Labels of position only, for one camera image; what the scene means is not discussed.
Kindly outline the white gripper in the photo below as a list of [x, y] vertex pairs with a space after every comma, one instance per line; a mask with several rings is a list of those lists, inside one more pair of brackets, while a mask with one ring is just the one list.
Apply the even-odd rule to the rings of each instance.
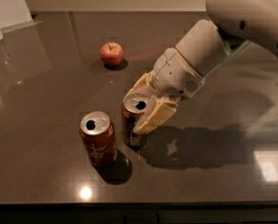
[[[156, 60], [152, 73], [144, 73], [125, 95], [128, 97], [142, 94], [151, 97], [144, 115], [139, 118], [133, 131], [144, 134], [156, 130], [176, 112], [179, 97], [191, 98], [204, 84], [205, 79], [188, 64], [177, 49], [166, 49]], [[157, 97], [158, 92], [154, 87], [165, 95]]]

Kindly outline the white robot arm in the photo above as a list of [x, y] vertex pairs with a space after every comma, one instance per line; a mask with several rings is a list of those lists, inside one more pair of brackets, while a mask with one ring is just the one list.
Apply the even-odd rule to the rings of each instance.
[[133, 131], [150, 133], [168, 120], [178, 102], [192, 97], [220, 64], [255, 43], [278, 57], [278, 0], [206, 0], [209, 19], [198, 21], [155, 61], [128, 91], [148, 98]]

